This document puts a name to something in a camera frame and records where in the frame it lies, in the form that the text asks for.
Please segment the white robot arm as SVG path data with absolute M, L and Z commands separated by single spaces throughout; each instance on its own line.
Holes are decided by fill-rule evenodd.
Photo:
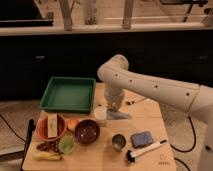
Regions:
M 189 113 L 207 124 L 197 171 L 213 171 L 213 88 L 129 71 L 125 56 L 115 55 L 97 70 L 109 109 L 118 110 L 124 89 Z

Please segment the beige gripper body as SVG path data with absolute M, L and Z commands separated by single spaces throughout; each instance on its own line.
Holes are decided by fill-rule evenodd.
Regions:
M 121 108 L 124 95 L 116 95 L 116 96 L 111 96 L 111 95 L 105 95 L 105 99 L 107 102 L 107 108 L 112 111 L 118 111 Z

